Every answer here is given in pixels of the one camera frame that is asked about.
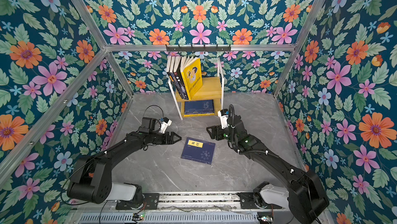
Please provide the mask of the navy book yellow label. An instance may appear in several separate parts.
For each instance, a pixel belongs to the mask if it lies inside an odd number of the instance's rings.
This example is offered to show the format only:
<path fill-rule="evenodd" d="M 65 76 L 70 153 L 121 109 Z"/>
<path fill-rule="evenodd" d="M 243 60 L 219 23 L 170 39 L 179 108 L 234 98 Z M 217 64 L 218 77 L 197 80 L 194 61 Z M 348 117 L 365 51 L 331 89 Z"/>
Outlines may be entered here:
<path fill-rule="evenodd" d="M 215 106 L 213 100 L 185 102 L 184 115 L 213 114 Z"/>

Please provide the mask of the yellow cartoon cover book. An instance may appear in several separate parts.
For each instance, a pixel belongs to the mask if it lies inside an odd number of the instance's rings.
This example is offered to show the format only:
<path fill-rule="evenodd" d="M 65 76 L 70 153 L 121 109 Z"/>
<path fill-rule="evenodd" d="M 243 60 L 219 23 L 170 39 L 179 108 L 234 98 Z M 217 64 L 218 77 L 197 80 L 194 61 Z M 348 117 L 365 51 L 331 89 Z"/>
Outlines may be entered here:
<path fill-rule="evenodd" d="M 201 61 L 199 57 L 184 56 L 181 60 L 180 71 L 184 81 L 187 98 L 192 100 L 203 85 Z"/>

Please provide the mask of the black wolf cover book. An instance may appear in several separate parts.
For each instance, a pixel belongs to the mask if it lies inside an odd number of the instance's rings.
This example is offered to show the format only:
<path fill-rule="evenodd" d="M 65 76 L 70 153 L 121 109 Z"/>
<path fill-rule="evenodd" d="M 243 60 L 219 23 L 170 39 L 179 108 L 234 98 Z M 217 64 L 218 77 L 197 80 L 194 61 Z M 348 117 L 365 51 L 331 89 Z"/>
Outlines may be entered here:
<path fill-rule="evenodd" d="M 180 85 L 181 90 L 182 90 L 182 94 L 183 94 L 182 99 L 188 100 L 189 97 L 188 97 L 188 94 L 186 91 L 185 83 L 184 83 L 184 80 L 182 77 L 182 72 L 181 72 L 181 61 L 182 61 L 181 57 L 179 57 L 179 56 L 175 57 L 173 72 L 174 72 L 175 77 Z"/>

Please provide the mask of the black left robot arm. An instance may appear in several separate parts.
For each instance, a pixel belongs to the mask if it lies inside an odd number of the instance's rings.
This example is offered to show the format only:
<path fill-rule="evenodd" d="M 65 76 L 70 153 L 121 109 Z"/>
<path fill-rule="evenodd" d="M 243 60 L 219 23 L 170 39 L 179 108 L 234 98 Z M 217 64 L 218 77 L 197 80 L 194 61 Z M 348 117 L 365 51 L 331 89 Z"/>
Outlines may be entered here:
<path fill-rule="evenodd" d="M 160 122 L 144 117 L 137 131 L 128 133 L 119 143 L 95 155 L 83 155 L 69 179 L 67 196 L 90 203 L 105 201 L 134 202 L 143 204 L 142 188 L 128 183 L 112 181 L 113 169 L 131 154 L 149 146 L 173 145 L 182 140 L 175 132 L 166 129 L 169 119 Z"/>

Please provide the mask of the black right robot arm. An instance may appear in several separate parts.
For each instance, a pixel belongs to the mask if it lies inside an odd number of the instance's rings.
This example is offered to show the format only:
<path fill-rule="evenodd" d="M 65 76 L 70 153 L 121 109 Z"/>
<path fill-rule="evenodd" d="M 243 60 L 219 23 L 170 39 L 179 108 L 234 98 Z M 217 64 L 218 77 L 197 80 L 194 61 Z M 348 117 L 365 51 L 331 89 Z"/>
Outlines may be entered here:
<path fill-rule="evenodd" d="M 207 127 L 211 139 L 226 140 L 239 155 L 258 163 L 283 185 L 261 183 L 253 190 L 258 207 L 277 205 L 288 209 L 301 224 L 311 224 L 330 204 L 319 176 L 312 170 L 303 171 L 271 151 L 259 138 L 245 129 L 239 115 L 221 117 L 221 125 Z"/>

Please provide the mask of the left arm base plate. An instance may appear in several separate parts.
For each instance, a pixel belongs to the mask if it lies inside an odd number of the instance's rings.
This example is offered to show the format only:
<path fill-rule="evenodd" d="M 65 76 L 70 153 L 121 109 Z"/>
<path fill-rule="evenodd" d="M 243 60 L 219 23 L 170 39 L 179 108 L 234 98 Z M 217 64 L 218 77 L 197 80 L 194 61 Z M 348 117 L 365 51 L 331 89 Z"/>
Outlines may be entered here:
<path fill-rule="evenodd" d="M 137 194 L 130 201 L 118 201 L 116 210 L 156 210 L 159 204 L 159 193 Z"/>

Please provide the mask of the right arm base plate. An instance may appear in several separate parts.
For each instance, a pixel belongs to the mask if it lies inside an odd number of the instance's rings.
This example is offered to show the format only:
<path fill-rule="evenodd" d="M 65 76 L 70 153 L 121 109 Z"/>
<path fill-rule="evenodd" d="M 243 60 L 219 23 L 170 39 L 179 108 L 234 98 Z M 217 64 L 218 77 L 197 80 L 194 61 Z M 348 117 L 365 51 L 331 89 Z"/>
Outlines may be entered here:
<path fill-rule="evenodd" d="M 241 209 L 258 209 L 258 210 L 279 210 L 282 207 L 274 204 L 267 204 L 265 202 L 256 203 L 254 200 L 253 192 L 241 192 L 237 193 L 237 196 L 240 198 L 240 207 Z"/>

